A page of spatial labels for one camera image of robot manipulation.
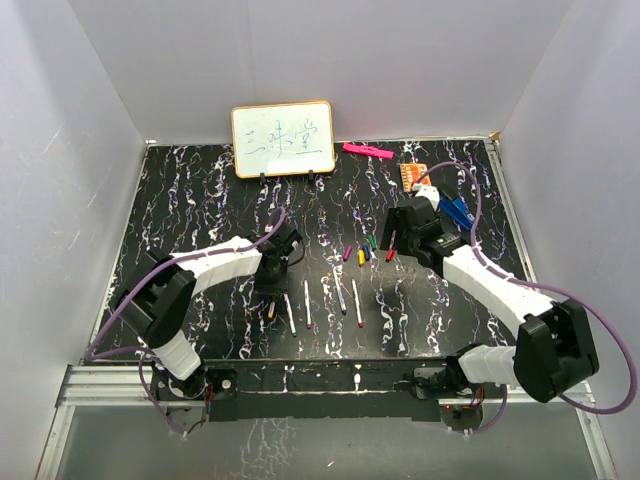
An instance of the orange circuit board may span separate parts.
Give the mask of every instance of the orange circuit board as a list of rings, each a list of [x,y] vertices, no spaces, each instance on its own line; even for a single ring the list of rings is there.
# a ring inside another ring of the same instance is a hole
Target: orange circuit board
[[[405,192],[410,192],[415,181],[427,171],[426,163],[401,163],[400,174],[402,175],[402,186]],[[422,185],[431,185],[429,177],[425,177],[420,182]]]

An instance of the marble tabletop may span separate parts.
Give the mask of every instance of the marble tabletop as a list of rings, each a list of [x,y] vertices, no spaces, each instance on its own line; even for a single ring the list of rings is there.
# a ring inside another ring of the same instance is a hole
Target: marble tabletop
[[[384,252],[363,267],[357,255],[348,262],[347,246],[380,242],[387,209],[408,198],[402,189],[400,163],[434,165],[454,160],[477,175],[481,192],[465,174],[443,169],[431,177],[435,185],[457,189],[472,208],[483,196],[479,236],[485,254],[522,278],[524,273],[504,205],[482,140],[368,142],[393,150],[392,160],[342,152],[336,144],[336,169],[331,175],[271,177],[264,185],[241,180],[234,170],[230,145],[159,146],[146,153],[144,167],[110,291],[131,273],[149,246],[185,252],[224,242],[250,230],[262,231],[277,206],[301,232],[304,260],[289,269],[289,297],[298,337],[286,315],[269,319],[269,302],[256,294],[253,279],[236,278],[197,295],[184,331],[205,359],[340,359],[434,357],[470,342],[513,343],[499,321],[470,295],[449,285],[413,258],[386,263]],[[456,230],[453,222],[446,228]],[[298,252],[291,255],[297,258]],[[343,315],[332,270],[337,268],[347,304]],[[358,285],[364,327],[358,328],[351,279]],[[303,280],[309,283],[312,328],[306,328]],[[102,319],[104,322],[114,299]],[[122,323],[98,351],[136,344],[136,335]],[[131,357],[122,356],[119,360]]]

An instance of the blue object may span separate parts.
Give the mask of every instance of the blue object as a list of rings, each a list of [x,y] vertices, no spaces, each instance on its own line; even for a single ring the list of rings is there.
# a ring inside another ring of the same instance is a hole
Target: blue object
[[[368,262],[369,260],[371,260],[371,250],[369,250],[369,245],[363,245],[362,246],[362,251],[364,252],[364,258],[365,260]]]
[[[442,195],[438,208],[453,218],[454,222],[460,225],[461,228],[464,228],[467,232],[471,231],[473,215],[469,213],[461,198],[451,199],[446,195]]]

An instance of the white enclosure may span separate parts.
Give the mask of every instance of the white enclosure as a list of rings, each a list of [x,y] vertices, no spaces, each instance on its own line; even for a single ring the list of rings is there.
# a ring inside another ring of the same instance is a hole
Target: white enclosure
[[[109,282],[144,142],[64,0],[0,4],[0,477],[32,478]]]
[[[336,140],[502,130],[569,0],[70,0],[145,139],[327,100]]]
[[[539,277],[605,312],[640,358],[640,4],[569,10],[503,135],[503,161]],[[629,387],[622,355],[592,322],[602,406]],[[620,478],[638,478],[640,402],[600,418]]]
[[[538,277],[640,343],[634,0],[0,1],[0,477],[32,478],[109,282],[144,151],[234,107],[326,100],[336,140],[503,131]],[[599,404],[628,375],[595,328]],[[640,350],[635,350],[636,358]],[[602,419],[636,477],[638,402]]]

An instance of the robotic arm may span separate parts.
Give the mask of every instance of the robotic arm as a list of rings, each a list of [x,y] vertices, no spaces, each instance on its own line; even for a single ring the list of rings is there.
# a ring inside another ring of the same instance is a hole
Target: robotic arm
[[[416,257],[445,280],[463,288],[493,312],[516,338],[515,347],[470,345],[447,357],[447,366],[414,381],[427,394],[459,392],[470,384],[520,385],[548,402],[598,371],[598,356],[584,308],[562,303],[501,279],[475,257],[457,233],[444,232],[436,215],[440,194],[417,185],[416,196],[389,210],[382,250]]]
[[[204,385],[204,367],[181,330],[192,297],[235,277],[255,276],[254,291],[277,297],[287,291],[289,255],[302,236],[286,221],[257,248],[248,249],[256,235],[234,237],[223,244],[195,252],[163,254],[150,248],[139,259],[134,272],[116,293],[118,303],[152,270],[171,258],[194,257],[180,266],[171,265],[154,277],[124,309],[121,317],[149,346],[162,366],[186,395],[200,392]],[[207,255],[228,249],[230,253]]]

